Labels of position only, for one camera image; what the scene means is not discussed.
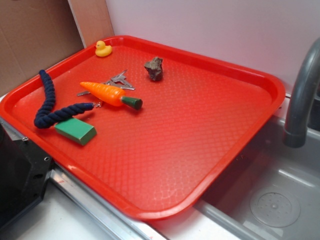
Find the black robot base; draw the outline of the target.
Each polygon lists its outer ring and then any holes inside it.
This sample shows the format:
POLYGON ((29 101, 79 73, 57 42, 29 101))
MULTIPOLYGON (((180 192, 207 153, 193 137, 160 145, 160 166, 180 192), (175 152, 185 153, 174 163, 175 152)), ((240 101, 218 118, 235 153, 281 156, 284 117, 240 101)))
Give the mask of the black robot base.
POLYGON ((0 127, 1 229, 43 200, 53 163, 52 157, 32 140, 13 140, 0 127))

